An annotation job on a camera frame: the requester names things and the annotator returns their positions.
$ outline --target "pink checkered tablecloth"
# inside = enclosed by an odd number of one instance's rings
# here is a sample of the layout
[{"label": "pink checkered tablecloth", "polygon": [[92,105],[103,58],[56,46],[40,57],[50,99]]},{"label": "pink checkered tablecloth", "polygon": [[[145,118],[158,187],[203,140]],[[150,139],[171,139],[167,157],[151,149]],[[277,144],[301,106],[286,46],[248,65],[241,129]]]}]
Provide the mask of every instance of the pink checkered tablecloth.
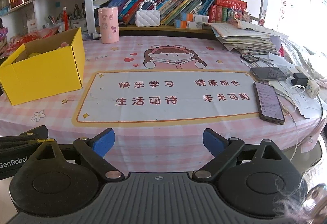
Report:
[{"label": "pink checkered tablecloth", "polygon": [[[106,45],[100,41],[84,41],[86,61],[83,86],[97,71],[146,69],[143,65],[144,50],[153,45],[185,46],[205,61],[207,67],[204,70],[249,71],[237,52],[226,50],[218,41],[178,37],[121,37],[119,42]],[[12,106],[3,94],[0,97],[0,135],[20,134],[46,125],[49,138],[56,139],[60,144],[71,143],[82,136],[94,137],[103,128],[75,127],[72,124],[72,116],[83,91],[84,88],[16,106]],[[281,100],[284,105],[292,107],[285,99]],[[319,122],[319,119],[304,119],[298,111],[292,116],[298,127],[299,141],[305,139]],[[324,125],[325,122],[312,138],[303,142],[302,151],[314,147]],[[183,126],[117,127],[114,128],[115,145],[105,159],[124,173],[197,170],[212,159],[202,144],[202,133],[206,128],[213,129],[225,138],[238,137],[248,144],[259,144],[262,139],[269,138],[281,149],[294,146],[297,140],[295,124],[289,115],[284,125],[254,117]]]}]

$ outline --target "yellow ball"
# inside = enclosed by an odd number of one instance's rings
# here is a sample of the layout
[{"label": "yellow ball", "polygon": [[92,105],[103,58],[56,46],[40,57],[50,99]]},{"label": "yellow ball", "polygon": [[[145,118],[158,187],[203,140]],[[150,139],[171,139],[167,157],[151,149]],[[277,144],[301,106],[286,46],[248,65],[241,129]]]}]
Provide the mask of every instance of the yellow ball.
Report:
[{"label": "yellow ball", "polygon": [[31,53],[30,55],[28,55],[28,58],[34,57],[34,56],[39,55],[39,54],[40,53],[38,53],[38,52]]}]

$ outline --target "pearl handle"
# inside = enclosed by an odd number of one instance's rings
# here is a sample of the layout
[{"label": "pearl handle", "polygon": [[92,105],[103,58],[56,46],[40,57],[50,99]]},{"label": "pearl handle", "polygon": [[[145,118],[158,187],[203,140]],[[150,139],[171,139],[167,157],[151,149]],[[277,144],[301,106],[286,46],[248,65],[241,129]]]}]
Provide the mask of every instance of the pearl handle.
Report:
[{"label": "pearl handle", "polygon": [[151,2],[153,4],[154,11],[157,9],[157,4],[153,0],[144,0],[140,3],[140,8],[139,8],[140,11],[142,11],[142,6],[147,2]]}]

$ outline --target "gray ribbed plate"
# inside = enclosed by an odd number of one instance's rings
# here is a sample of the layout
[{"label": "gray ribbed plate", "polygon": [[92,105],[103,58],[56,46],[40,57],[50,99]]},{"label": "gray ribbed plate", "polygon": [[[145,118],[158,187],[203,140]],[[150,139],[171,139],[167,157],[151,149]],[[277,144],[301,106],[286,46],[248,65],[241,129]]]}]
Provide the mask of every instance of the gray ribbed plate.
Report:
[{"label": "gray ribbed plate", "polygon": [[131,173],[107,183],[87,207],[70,215],[43,218],[17,214],[9,224],[293,224],[262,220],[226,206],[212,185],[192,181],[188,173]]}]

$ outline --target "cartoon girl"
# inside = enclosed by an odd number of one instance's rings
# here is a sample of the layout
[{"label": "cartoon girl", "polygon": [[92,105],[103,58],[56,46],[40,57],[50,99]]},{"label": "cartoon girl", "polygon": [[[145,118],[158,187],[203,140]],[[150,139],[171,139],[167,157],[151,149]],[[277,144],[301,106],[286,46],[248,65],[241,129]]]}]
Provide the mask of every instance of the cartoon girl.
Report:
[{"label": "cartoon girl", "polygon": [[180,45],[152,46],[145,51],[143,64],[149,69],[203,69],[207,66],[193,50]]}]

